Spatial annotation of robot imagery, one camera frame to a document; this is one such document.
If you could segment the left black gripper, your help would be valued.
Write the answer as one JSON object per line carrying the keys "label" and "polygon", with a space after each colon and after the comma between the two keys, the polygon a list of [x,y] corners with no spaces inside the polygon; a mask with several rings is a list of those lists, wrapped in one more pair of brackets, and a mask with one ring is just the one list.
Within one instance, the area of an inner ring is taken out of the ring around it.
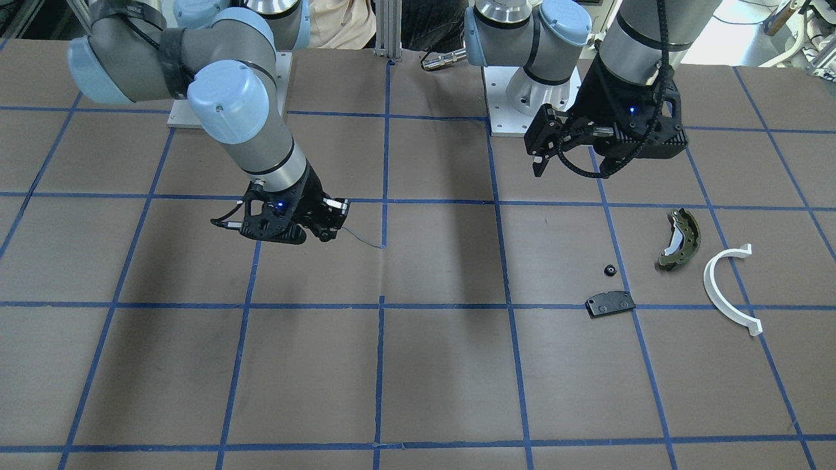
{"label": "left black gripper", "polygon": [[[540,106],[524,134],[526,152],[534,158],[532,172],[540,178],[552,157],[586,178],[608,179],[633,159],[670,159],[684,151],[688,137],[682,125],[681,95],[673,68],[663,68],[666,83],[651,86],[621,80],[594,59],[567,112],[552,104]],[[591,157],[583,170],[565,157],[578,145],[591,145],[603,159]]]}

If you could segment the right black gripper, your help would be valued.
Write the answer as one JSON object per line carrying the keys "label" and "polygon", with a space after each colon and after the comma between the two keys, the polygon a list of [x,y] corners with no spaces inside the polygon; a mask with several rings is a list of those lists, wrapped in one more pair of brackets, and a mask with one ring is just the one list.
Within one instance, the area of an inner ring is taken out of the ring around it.
{"label": "right black gripper", "polygon": [[325,197],[311,164],[299,181],[282,191],[266,191],[251,182],[243,196],[245,210],[238,231],[254,240],[299,245],[306,241],[307,228],[323,243],[329,242],[343,229],[351,202]]}

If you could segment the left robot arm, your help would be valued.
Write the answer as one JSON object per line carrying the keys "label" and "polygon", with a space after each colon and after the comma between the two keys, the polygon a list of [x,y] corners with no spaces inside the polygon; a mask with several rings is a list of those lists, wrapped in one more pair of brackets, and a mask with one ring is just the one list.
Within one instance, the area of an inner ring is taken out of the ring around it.
{"label": "left robot arm", "polygon": [[573,104],[556,106],[592,31],[573,1],[477,1],[464,13],[468,61],[514,67],[509,95],[532,117],[524,134],[537,178],[552,158],[585,178],[607,179],[635,159],[670,159],[689,140],[675,69],[718,1],[624,1]]}

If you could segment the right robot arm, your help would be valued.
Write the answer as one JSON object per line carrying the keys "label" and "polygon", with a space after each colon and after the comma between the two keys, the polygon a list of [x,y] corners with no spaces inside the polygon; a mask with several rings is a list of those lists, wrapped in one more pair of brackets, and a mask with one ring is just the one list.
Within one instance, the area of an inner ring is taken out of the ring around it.
{"label": "right robot arm", "polygon": [[215,226],[271,243],[335,239],[349,202],[322,190],[277,102],[278,57],[310,42],[308,2],[177,1],[175,12],[168,27],[150,1],[92,2],[91,33],[67,51],[80,91],[102,104],[185,99],[249,178],[242,220]]}

